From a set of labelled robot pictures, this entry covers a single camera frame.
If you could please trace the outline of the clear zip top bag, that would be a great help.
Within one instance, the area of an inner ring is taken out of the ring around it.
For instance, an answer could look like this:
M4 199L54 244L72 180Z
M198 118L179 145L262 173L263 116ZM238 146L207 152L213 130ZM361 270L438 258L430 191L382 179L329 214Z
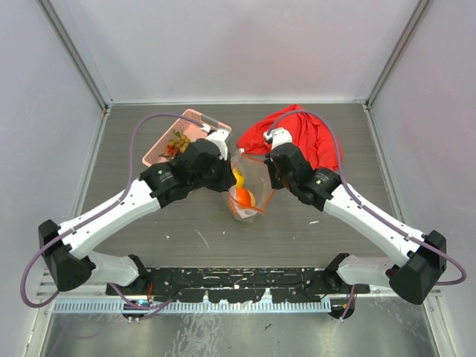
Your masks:
M236 184L223 194L225 203L235 220L252 223L265 216L274 196L268 168L261 158L255 158L238 149L231 157L231 169Z

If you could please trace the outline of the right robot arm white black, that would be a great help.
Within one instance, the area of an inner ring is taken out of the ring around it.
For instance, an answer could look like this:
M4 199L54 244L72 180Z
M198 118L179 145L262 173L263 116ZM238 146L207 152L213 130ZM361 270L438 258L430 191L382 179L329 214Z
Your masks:
M292 143L272 148L266 164L272 187L286 188L301 203L340 219L385 253L383 259L340 254L326 275L330 290L384 286L409 303L423 303L446 269L446 238L441 233L425 234L386 214L344 185L336 172L313 169Z

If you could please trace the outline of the yellow lemon fruit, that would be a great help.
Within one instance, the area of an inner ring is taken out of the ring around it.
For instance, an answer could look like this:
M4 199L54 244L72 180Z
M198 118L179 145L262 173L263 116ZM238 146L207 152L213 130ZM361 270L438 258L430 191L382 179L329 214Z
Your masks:
M244 188L245 187L245 177L244 177L244 175L236 168L232 169L232 173L234 174L234 178L236 179L236 187L237 188Z

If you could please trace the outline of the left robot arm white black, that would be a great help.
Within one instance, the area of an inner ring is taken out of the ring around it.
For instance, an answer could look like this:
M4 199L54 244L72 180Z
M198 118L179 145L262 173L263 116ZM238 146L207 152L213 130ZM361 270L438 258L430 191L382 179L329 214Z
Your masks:
M236 180L228 146L209 135L191 143L177 158L153 164L124 191L70 221L47 220L39 226L43 260L59 292L84 283L109 283L139 295L149 285L149 272L130 254L114 257L95 248L130 223L205 187L222 193Z

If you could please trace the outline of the orange tangerine fruit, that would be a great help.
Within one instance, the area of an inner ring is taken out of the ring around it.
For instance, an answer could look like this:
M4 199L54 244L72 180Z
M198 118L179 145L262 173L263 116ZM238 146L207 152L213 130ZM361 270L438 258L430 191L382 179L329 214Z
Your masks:
M256 199L251 191L246 188L236 188L236 201L240 208L254 208Z

